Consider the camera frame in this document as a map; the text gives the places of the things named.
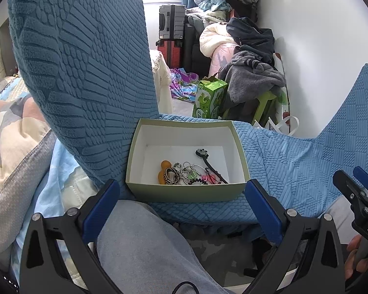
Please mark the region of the grey trouser leg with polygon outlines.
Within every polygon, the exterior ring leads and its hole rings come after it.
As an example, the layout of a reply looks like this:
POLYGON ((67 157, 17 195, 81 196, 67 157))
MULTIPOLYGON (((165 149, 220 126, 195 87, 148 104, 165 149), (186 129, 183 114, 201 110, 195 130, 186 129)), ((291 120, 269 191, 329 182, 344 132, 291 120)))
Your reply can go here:
POLYGON ((141 202, 116 203, 97 239, 97 255, 123 293, 227 293, 186 239, 141 202))

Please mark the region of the green plastic stool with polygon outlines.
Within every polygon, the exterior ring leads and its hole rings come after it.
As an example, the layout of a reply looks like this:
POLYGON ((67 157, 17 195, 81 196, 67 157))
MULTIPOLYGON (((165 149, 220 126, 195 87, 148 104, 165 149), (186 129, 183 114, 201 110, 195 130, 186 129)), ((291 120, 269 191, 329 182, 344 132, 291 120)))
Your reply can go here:
POLYGON ((267 91, 248 102, 227 108, 221 113, 221 118, 223 120, 247 122, 251 125, 257 123, 264 127, 268 122, 268 118, 275 112, 275 104, 276 96, 271 91, 267 91))

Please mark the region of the pink tassel earrings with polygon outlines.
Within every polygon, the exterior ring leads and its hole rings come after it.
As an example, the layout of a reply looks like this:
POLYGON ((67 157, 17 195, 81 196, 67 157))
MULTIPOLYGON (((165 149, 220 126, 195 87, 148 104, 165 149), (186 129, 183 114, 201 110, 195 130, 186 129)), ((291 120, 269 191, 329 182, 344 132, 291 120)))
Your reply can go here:
POLYGON ((209 168, 205 169, 205 174, 202 174, 201 179, 205 181, 207 184, 221 184, 221 179, 209 168))

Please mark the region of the patterned bed quilt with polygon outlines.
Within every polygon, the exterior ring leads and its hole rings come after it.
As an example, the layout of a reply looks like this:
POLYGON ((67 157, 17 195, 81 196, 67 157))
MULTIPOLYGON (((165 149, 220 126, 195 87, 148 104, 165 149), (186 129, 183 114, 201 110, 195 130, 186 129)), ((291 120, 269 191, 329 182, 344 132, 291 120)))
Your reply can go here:
POLYGON ((10 262, 13 242, 36 187, 49 168, 56 136, 21 76, 0 74, 0 266, 10 262))

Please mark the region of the green white cardboard box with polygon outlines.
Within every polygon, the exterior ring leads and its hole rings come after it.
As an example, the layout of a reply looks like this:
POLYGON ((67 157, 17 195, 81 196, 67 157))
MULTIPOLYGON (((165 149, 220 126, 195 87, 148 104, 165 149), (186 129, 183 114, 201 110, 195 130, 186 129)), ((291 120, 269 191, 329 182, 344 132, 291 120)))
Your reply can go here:
POLYGON ((174 122, 141 119, 136 127, 125 182, 144 202, 219 202, 233 200, 249 181, 249 168, 232 122, 174 122), (205 149, 210 164, 228 184, 159 184, 161 162, 207 166, 195 152, 205 149))

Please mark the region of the grey fleece garment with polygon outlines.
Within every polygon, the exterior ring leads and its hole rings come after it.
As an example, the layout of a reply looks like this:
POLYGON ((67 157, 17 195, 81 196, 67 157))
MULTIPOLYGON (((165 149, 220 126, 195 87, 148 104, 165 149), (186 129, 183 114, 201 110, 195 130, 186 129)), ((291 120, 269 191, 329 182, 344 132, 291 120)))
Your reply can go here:
POLYGON ((270 64, 261 62, 253 52, 242 50, 219 70, 219 78, 228 83, 227 94, 234 104, 257 98, 267 91, 283 88, 286 79, 270 64))

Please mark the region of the dark navy hoodie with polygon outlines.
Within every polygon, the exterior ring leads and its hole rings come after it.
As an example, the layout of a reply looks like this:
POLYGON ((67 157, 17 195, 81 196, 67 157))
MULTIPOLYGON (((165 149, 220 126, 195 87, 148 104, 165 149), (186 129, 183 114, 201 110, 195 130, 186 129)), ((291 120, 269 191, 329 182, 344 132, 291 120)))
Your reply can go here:
POLYGON ((257 55, 260 61, 273 66, 275 38, 271 29, 262 29, 248 17, 233 17, 227 23, 227 33, 239 45, 240 50, 247 50, 257 55))

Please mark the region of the green carton box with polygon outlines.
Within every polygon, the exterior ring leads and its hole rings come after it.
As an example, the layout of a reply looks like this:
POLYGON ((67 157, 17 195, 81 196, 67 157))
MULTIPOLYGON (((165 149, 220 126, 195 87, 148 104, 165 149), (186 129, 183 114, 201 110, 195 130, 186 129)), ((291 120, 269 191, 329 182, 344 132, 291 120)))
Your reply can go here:
POLYGON ((198 83, 192 116, 194 118, 219 118, 228 83, 214 76, 205 78, 198 83))

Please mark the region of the pink quilted garment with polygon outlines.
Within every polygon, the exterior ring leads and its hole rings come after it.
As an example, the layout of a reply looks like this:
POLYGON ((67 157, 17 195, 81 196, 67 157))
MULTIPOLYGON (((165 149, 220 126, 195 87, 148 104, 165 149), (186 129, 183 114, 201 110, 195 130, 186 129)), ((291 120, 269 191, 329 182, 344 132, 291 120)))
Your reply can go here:
POLYGON ((235 43, 224 43, 214 50, 210 61, 209 76, 216 76, 219 70, 231 61, 236 47, 235 43))

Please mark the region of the purple colourful cloth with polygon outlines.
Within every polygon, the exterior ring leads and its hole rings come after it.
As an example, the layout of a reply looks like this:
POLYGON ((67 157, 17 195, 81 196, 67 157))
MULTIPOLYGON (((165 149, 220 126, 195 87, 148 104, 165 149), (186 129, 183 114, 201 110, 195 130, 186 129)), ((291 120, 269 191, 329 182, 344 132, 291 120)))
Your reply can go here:
POLYGON ((183 68, 170 69, 171 97, 193 103, 197 93, 199 76, 193 72, 187 73, 183 68))

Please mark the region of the cream puffy jacket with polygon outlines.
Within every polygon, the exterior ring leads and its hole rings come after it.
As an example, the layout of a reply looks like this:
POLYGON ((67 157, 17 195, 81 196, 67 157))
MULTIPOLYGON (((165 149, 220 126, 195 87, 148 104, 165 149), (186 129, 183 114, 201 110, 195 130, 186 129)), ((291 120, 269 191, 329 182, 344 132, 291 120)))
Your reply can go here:
POLYGON ((226 23, 213 23, 206 26, 199 37, 201 53, 211 58, 217 47, 226 43, 236 45, 234 38, 227 32, 226 23))

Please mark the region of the cream lace covered furniture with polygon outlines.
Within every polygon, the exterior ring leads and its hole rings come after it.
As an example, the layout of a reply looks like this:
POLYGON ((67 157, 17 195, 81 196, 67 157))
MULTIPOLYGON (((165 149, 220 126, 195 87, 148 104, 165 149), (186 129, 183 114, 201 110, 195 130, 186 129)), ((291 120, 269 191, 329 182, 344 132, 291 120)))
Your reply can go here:
POLYGON ((173 101, 170 91, 172 82, 170 68, 160 51, 150 49, 149 54, 159 113, 172 114, 173 101))

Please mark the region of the red hard suitcase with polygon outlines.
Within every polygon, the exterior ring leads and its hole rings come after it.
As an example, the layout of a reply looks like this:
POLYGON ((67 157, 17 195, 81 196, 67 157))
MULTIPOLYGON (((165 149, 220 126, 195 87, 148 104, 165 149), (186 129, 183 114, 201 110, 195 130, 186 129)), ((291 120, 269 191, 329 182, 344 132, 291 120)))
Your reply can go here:
POLYGON ((155 43, 170 68, 180 68, 182 62, 182 40, 158 40, 155 43))

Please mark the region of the grey hard suitcase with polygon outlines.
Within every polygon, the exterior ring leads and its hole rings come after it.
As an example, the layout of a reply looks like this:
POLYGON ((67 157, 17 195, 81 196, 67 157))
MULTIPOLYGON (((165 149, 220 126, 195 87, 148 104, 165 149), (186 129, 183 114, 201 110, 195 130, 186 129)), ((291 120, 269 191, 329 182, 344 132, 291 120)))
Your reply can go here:
POLYGON ((162 5, 159 7, 159 39, 182 40, 185 27, 184 5, 162 5))

